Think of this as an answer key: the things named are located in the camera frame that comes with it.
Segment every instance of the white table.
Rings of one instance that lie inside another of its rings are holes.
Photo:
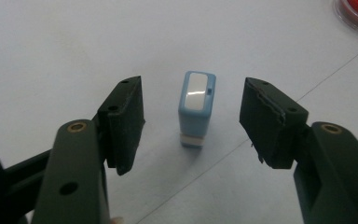
[[[203,150],[179,144],[185,72],[216,74]],[[0,160],[50,149],[142,76],[146,124],[132,170],[107,174],[131,223],[302,223],[292,170],[261,164],[239,124],[246,77],[264,79],[358,138],[358,34],[332,0],[0,1]]]

